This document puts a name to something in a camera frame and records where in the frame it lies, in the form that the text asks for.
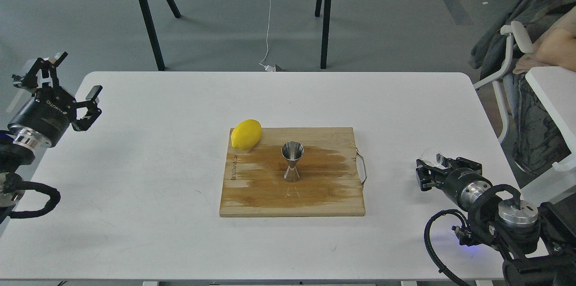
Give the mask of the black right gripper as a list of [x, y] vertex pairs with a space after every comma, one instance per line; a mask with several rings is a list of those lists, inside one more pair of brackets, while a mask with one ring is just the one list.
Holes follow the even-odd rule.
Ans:
[[481, 163], [463, 157], [445, 158], [444, 167], [446, 169], [417, 164], [415, 170], [419, 188], [422, 192], [432, 188], [442, 190], [449, 200], [465, 212], [492, 187], [492, 183], [482, 176]]

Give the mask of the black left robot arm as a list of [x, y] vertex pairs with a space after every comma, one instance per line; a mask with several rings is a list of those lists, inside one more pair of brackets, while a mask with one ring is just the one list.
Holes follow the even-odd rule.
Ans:
[[[18, 169], [31, 165], [41, 149], [53, 148], [68, 128], [87, 131], [101, 116], [99, 108], [100, 85], [95, 85], [85, 99], [78, 100], [60, 85], [57, 68], [68, 56], [67, 52], [55, 57], [28, 60], [21, 74], [12, 75], [13, 85], [19, 92], [9, 106], [12, 111], [18, 99], [28, 94], [28, 100], [15, 112], [7, 129], [1, 131], [0, 193], [1, 230], [14, 219], [39, 218], [55, 209], [60, 192], [40, 182], [27, 181]], [[16, 206], [27, 191], [47, 196], [39, 210], [17, 211]]]

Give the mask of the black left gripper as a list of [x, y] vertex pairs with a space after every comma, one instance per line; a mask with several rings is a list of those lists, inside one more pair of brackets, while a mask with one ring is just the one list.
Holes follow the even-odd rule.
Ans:
[[[23, 75], [13, 75], [13, 86], [33, 94], [31, 99], [16, 113], [8, 124], [13, 134], [28, 129], [42, 135], [49, 147], [55, 147], [70, 124], [75, 131], [87, 131], [102, 114], [98, 107], [98, 95], [103, 86], [95, 85], [82, 102], [75, 102], [59, 83], [57, 67], [68, 56], [67, 52], [58, 53], [55, 57], [28, 60]], [[43, 82], [39, 85], [38, 75], [51, 80], [51, 85]], [[76, 110], [86, 108], [86, 113], [76, 119]]]

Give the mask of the person forearm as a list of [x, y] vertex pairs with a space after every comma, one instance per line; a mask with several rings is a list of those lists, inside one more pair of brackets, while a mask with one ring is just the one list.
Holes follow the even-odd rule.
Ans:
[[535, 52], [525, 54], [513, 70], [520, 75], [533, 67], [563, 67], [576, 71], [576, 8], [556, 21], [533, 44]]

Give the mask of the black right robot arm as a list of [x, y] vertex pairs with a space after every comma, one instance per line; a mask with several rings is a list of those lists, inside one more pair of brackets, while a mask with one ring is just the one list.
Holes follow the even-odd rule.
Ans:
[[535, 206], [521, 198], [511, 185], [493, 185], [484, 178], [480, 163], [458, 157], [437, 156], [437, 163], [416, 159], [420, 190], [438, 188], [457, 205], [442, 210], [426, 223], [423, 240], [428, 255], [452, 282], [466, 282], [455, 275], [433, 249], [432, 223], [454, 215], [460, 225], [452, 227], [460, 245], [484, 244], [503, 259], [508, 286], [573, 286], [576, 282], [575, 223], [551, 202]]

